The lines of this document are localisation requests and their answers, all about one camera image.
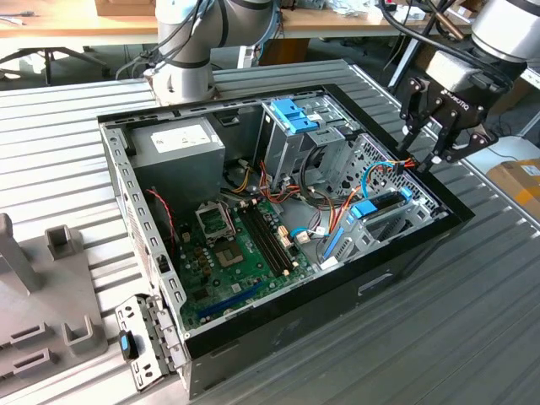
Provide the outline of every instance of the aluminum table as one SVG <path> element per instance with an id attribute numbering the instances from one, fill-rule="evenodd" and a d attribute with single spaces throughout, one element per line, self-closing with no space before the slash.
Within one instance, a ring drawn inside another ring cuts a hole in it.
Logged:
<path id="1" fill-rule="evenodd" d="M 401 137 L 398 103 L 343 61 L 216 73 L 227 95 L 338 84 Z M 16 239 L 79 229 L 108 351 L 4 403 L 183 404 L 178 377 L 140 395 L 116 341 L 114 308 L 147 291 L 116 206 L 95 116 L 154 106 L 137 80 L 5 92 L 0 211 Z M 420 158 L 433 138 L 411 150 Z M 234 376 L 197 404 L 531 404 L 540 395 L 540 226 L 471 164 L 434 170 L 476 217 L 407 280 Z"/>

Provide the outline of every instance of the motherboard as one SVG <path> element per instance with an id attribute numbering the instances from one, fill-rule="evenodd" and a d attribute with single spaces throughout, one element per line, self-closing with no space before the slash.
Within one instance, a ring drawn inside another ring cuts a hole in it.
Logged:
<path id="1" fill-rule="evenodd" d="M 217 210 L 209 213 L 207 205 L 206 215 L 196 215 L 181 229 L 178 273 L 187 294 L 181 317 L 188 329 L 307 280 L 315 272 L 268 200 L 233 208 L 218 204 L 227 220 L 220 219 Z M 213 234 L 226 230 L 229 220 L 234 235 L 208 239 L 208 230 Z"/>

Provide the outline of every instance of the red wire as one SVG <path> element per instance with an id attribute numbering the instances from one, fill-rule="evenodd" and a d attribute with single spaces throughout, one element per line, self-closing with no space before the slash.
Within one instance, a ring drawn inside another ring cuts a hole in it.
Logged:
<path id="1" fill-rule="evenodd" d="M 149 193 L 152 194 L 154 197 L 156 197 L 156 198 L 163 204 L 163 207 L 165 208 L 165 211 L 167 212 L 167 216 L 169 217 L 169 226 L 170 226 L 170 240 L 171 240 L 170 254 L 172 255 L 172 254 L 174 253 L 174 246 L 175 246 L 175 231 L 174 231 L 174 227 L 173 227 L 173 224 L 172 224 L 172 215 L 170 215 L 169 205 L 168 205 L 167 202 L 165 202 L 165 200 L 164 200 L 157 192 L 155 192 L 154 190 L 150 190 L 149 188 L 147 188 L 145 191 L 146 191 L 146 192 L 149 192 Z"/>

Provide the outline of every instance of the connector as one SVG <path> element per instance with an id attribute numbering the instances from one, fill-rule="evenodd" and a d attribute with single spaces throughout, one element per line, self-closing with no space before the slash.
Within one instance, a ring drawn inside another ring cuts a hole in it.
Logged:
<path id="1" fill-rule="evenodd" d="M 278 234 L 279 234 L 279 236 L 284 238 L 289 234 L 289 232 L 287 231 L 287 228 L 285 228 L 283 225 L 279 225 L 278 226 Z"/>
<path id="2" fill-rule="evenodd" d="M 402 175 L 405 171 L 405 164 L 403 162 L 395 163 L 392 168 L 392 172 L 396 173 L 398 176 Z"/>
<path id="3" fill-rule="evenodd" d="M 300 243 L 301 245 L 311 241 L 310 236 L 305 231 L 302 231 L 296 234 L 295 238 L 298 241 L 298 243 Z"/>

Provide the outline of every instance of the metal bracket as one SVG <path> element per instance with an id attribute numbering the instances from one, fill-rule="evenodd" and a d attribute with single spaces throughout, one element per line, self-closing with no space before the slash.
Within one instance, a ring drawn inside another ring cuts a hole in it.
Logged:
<path id="1" fill-rule="evenodd" d="M 139 391 L 153 386 L 187 363 L 187 357 L 168 310 L 160 297 L 134 295 L 115 309 L 121 330 L 132 336 L 137 358 L 130 362 Z M 121 342 L 122 350 L 127 349 Z"/>

